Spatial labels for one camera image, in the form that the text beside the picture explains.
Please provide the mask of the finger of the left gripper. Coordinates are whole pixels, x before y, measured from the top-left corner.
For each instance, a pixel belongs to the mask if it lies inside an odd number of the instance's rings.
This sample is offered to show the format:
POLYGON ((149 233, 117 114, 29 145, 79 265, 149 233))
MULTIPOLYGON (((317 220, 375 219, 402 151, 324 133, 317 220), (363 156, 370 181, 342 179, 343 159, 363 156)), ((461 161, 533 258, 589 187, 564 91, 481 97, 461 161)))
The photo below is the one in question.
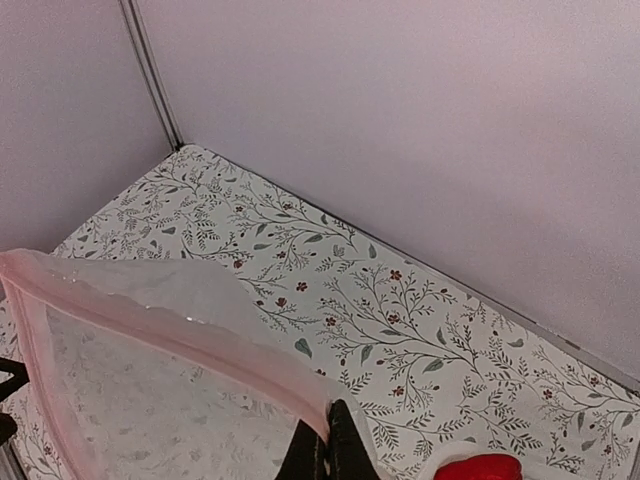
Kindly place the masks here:
MULTIPOLYGON (((0 368, 2 373, 9 375, 0 385, 0 401, 3 402, 28 383, 28 372, 24 363, 8 358, 1 358, 0 368)), ((1 413, 0 417, 0 445, 5 445, 16 434, 18 426, 10 414, 1 413)))

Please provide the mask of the clear zip top bag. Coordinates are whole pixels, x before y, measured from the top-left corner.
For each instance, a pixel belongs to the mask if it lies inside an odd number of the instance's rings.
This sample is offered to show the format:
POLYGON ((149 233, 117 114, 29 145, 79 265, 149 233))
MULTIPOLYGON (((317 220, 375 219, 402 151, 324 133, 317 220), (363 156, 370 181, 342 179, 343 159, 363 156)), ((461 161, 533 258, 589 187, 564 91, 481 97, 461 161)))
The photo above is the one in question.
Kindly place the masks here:
POLYGON ((299 421, 326 436, 337 381, 294 356, 224 267, 1 256, 31 392, 74 479, 272 479, 299 421))

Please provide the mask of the red bell pepper toy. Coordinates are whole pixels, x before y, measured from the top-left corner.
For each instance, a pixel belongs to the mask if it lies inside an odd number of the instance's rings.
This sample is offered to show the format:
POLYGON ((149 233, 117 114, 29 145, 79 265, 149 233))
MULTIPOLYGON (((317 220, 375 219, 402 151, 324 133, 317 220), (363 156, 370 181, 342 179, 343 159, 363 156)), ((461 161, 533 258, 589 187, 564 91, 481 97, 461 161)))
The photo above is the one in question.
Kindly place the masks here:
POLYGON ((434 480, 522 480, 522 465, 506 454, 475 455, 440 466, 434 480))

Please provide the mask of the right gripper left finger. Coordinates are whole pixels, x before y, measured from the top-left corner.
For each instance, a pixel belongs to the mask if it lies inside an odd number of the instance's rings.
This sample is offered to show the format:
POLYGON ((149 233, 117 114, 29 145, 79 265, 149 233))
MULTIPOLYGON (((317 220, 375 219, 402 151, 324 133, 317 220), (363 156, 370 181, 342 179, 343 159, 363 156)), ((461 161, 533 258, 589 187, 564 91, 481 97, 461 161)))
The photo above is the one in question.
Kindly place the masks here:
POLYGON ((276 480, 326 480, 325 443, 304 421, 294 431, 276 480))

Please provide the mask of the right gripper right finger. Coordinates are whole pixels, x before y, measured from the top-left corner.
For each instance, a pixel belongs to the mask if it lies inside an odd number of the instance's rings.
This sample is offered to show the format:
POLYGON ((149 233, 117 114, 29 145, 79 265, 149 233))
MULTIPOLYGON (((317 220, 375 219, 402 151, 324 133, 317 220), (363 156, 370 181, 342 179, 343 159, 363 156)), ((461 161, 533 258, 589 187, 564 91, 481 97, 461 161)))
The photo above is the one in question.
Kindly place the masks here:
POLYGON ((331 405, 329 426, 328 478, 374 480, 375 468, 344 400, 336 400, 331 405))

